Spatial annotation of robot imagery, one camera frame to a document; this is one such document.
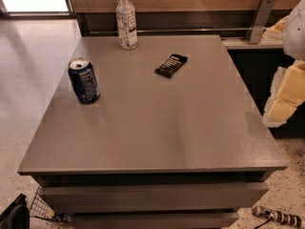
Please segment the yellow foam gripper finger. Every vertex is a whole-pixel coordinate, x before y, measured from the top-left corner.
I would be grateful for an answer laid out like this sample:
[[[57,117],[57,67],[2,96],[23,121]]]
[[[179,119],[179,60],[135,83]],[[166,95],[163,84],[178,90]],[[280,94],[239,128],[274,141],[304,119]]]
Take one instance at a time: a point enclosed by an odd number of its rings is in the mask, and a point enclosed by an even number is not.
[[[285,124],[305,101],[305,62],[295,62],[288,68],[279,67],[270,93],[262,122],[267,127],[277,128]]]
[[[288,16],[281,18],[273,26],[264,31],[263,37],[265,39],[282,40]]]

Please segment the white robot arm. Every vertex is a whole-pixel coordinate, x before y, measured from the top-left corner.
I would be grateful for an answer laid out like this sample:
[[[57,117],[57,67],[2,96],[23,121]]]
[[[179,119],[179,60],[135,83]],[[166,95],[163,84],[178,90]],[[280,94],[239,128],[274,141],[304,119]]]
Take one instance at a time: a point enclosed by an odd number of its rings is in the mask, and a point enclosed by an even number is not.
[[[301,0],[284,20],[283,51],[295,60],[288,68],[278,67],[262,122],[277,128],[287,122],[305,102],[305,0]]]

